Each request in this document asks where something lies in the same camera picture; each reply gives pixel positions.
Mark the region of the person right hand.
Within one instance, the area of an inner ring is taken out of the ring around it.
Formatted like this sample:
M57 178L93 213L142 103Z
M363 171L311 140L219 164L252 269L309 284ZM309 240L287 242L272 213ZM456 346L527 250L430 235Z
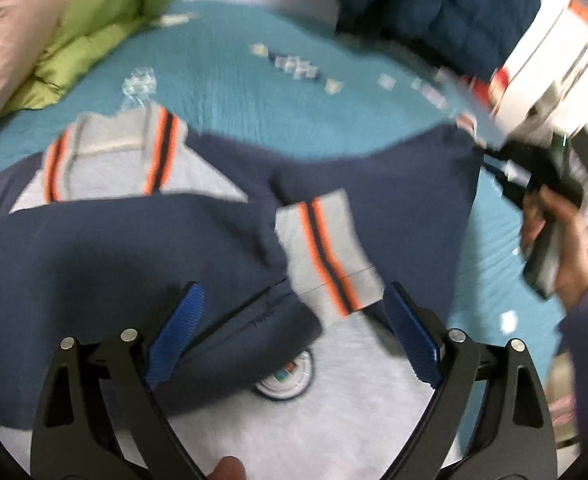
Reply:
M556 271L554 292L569 314L588 292L588 240L579 209L563 196L542 186L523 200L521 248L529 246L542 232L546 220L552 217L562 226L563 237L560 263Z

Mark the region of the person left hand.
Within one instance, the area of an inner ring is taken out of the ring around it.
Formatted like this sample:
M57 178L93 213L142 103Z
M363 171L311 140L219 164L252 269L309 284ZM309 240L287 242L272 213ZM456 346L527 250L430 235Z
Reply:
M225 456L207 476L208 480L246 480L244 464L234 456Z

